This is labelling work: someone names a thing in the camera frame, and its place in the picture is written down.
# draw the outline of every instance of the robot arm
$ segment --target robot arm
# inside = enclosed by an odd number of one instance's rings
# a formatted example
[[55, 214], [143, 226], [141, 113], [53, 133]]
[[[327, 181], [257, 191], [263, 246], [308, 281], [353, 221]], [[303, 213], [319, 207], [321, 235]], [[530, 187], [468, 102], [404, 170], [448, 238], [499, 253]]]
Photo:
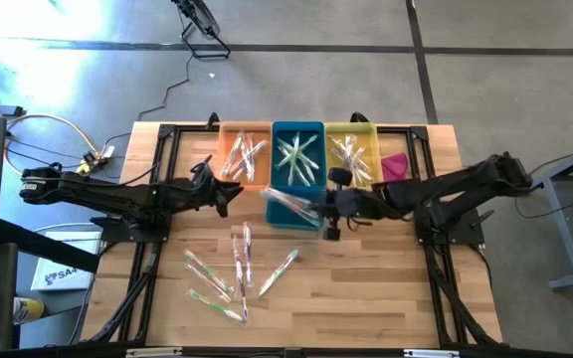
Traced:
[[[372, 185], [372, 191], [343, 189], [351, 181], [351, 173], [332, 168], [328, 178], [336, 190], [327, 190], [314, 205], [329, 221], [325, 237], [339, 239], [337, 222], [340, 218], [362, 220], [402, 220], [415, 212], [416, 220], [424, 220], [433, 231], [448, 229], [466, 212], [495, 196], [516, 197], [529, 193], [531, 177], [520, 160], [509, 153], [492, 155], [472, 167], [425, 181], [408, 179]], [[462, 193], [457, 198], [441, 202], [448, 195]]]
[[74, 172], [62, 172], [60, 164], [26, 169], [20, 196], [29, 204], [67, 202], [88, 207], [112, 218], [95, 218], [104, 228], [125, 225], [141, 231], [169, 226], [175, 213], [216, 206], [227, 217], [227, 205], [243, 191], [240, 183], [223, 182], [214, 177], [207, 158], [192, 168], [188, 178], [171, 182], [127, 186], [92, 179]]

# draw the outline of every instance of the pink cloth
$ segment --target pink cloth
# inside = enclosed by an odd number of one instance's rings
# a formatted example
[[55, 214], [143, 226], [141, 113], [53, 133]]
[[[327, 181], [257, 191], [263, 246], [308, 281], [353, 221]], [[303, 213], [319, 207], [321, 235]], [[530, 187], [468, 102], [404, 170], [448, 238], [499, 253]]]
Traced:
[[384, 181], [396, 182], [406, 179], [408, 171], [408, 157], [406, 153], [398, 153], [382, 158], [382, 173]]

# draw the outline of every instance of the plastic bin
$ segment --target plastic bin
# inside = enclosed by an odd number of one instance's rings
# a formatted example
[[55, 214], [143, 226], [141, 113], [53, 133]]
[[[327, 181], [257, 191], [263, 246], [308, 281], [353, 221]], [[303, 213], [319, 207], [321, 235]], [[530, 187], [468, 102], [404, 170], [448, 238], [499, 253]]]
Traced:
[[[287, 194], [308, 199], [311, 202], [317, 201], [324, 193], [323, 188], [320, 187], [310, 188], [305, 186], [283, 186], [274, 188]], [[267, 203], [266, 219], [267, 223], [272, 227], [280, 229], [317, 231], [323, 224], [323, 220], [320, 219], [320, 224], [318, 226], [314, 226], [307, 220], [303, 219], [300, 215], [294, 213], [289, 208], [278, 202]]]
[[[357, 185], [357, 187], [370, 189], [372, 183], [384, 180], [379, 141], [377, 140], [377, 125], [373, 123], [328, 123], [324, 126], [324, 129], [326, 131], [324, 140], [326, 141], [326, 163], [328, 169], [341, 167], [342, 165], [342, 161], [331, 153], [331, 149], [337, 148], [337, 145], [328, 136], [330, 135], [344, 143], [347, 134], [354, 134], [357, 137], [355, 148], [364, 148], [361, 159], [370, 167], [368, 174], [373, 179], [368, 183]], [[334, 186], [334, 183], [328, 182], [329, 188]]]
[[[258, 153], [255, 159], [255, 174], [254, 181], [249, 183], [247, 180], [247, 173], [238, 179], [247, 191], [261, 191], [269, 186], [271, 178], [271, 148], [272, 148], [272, 123], [269, 121], [251, 122], [222, 122], [218, 133], [218, 166], [215, 168], [216, 176], [221, 180], [232, 181], [234, 173], [227, 177], [221, 175], [223, 165], [229, 158], [231, 151], [238, 133], [244, 131], [245, 134], [253, 134], [254, 145], [260, 143], [262, 140], [267, 140], [269, 143]], [[236, 155], [236, 161], [241, 160], [241, 151]]]
[[[324, 124], [315, 121], [277, 121], [274, 122], [273, 127], [273, 143], [272, 143], [272, 167], [271, 167], [271, 185], [272, 187], [287, 187], [288, 184], [288, 164], [285, 164], [282, 168], [277, 169], [276, 164], [280, 163], [285, 157], [278, 150], [277, 138], [285, 141], [288, 144], [292, 144], [293, 137], [299, 132], [299, 142], [304, 143], [309, 138], [317, 135], [317, 139], [310, 143], [310, 145], [304, 150], [304, 155], [306, 155], [310, 160], [317, 163], [319, 169], [312, 169], [313, 177], [315, 178], [315, 183], [311, 183], [310, 186], [305, 186], [299, 180], [296, 174], [293, 174], [293, 185], [292, 187], [302, 187], [302, 188], [324, 188], [326, 186], [326, 155], [324, 153]], [[299, 165], [299, 168], [304, 172], [304, 168]]]

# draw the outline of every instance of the wooden tabletop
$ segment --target wooden tabletop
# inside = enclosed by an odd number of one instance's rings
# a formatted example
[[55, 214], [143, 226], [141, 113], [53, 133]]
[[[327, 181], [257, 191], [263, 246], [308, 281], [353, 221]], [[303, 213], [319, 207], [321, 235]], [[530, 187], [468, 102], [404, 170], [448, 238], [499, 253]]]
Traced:
[[[134, 124], [122, 181], [151, 167], [159, 124]], [[428, 129], [437, 174], [460, 169], [453, 127], [429, 125]], [[216, 155], [217, 137], [217, 133], [183, 134], [176, 176], [190, 177], [194, 164], [209, 154]], [[401, 135], [380, 134], [379, 144], [382, 157], [406, 151]], [[417, 148], [421, 157], [421, 148]], [[158, 270], [148, 346], [438, 346], [426, 260], [415, 243], [411, 224], [383, 220], [372, 227], [362, 226], [356, 233], [344, 226], [341, 241], [328, 242], [314, 233], [269, 227], [265, 208], [266, 202], [257, 192], [243, 192], [230, 204], [226, 219], [213, 208], [174, 216]], [[183, 269], [182, 253], [185, 249], [194, 252], [233, 284], [231, 236], [242, 233], [246, 221], [253, 230], [256, 286], [262, 285], [291, 250], [299, 249], [299, 257], [262, 298], [248, 298], [250, 319], [239, 324], [187, 296], [190, 286], [206, 295], [210, 290]], [[101, 258], [83, 338], [98, 332], [123, 300], [134, 247], [118, 244]], [[500, 341], [483, 262], [467, 247], [453, 247], [452, 254], [463, 302], [488, 334]], [[138, 325], [141, 299], [135, 305], [132, 332]], [[230, 307], [242, 315], [241, 304]], [[454, 337], [450, 306], [444, 304], [444, 309]]]

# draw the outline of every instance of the concrete floor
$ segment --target concrete floor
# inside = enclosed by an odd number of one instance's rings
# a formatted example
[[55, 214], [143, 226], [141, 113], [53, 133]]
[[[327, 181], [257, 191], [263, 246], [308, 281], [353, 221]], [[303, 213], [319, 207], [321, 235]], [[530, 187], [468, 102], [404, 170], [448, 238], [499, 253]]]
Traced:
[[[403, 0], [206, 2], [231, 44], [413, 45]], [[1, 39], [179, 43], [181, 26], [169, 1], [1, 3], [0, 103], [69, 118], [97, 145], [129, 131], [140, 111], [159, 105], [165, 89], [185, 77], [184, 51], [40, 50], [38, 43]], [[573, 0], [415, 3], [425, 46], [573, 48]], [[509, 150], [533, 168], [573, 151], [573, 57], [431, 55], [426, 62], [437, 118], [456, 127], [465, 164]], [[359, 110], [376, 122], [427, 122], [413, 54], [239, 52], [226, 62], [193, 61], [190, 80], [171, 92], [166, 109], [143, 120], [202, 120], [217, 111], [225, 120], [344, 121]], [[48, 120], [14, 131], [72, 154], [87, 149], [70, 129]], [[13, 160], [19, 167], [36, 165]], [[110, 170], [117, 173], [120, 165]], [[27, 206], [19, 187], [14, 173], [4, 170], [3, 219], [37, 228], [92, 214], [65, 204]], [[523, 210], [546, 210], [540, 199], [523, 200]], [[483, 208], [495, 209], [483, 227], [505, 342], [573, 352], [573, 288], [553, 293], [547, 287], [571, 271], [553, 221], [521, 219], [507, 199]], [[22, 346], [65, 343], [75, 318], [69, 312], [24, 326]]]

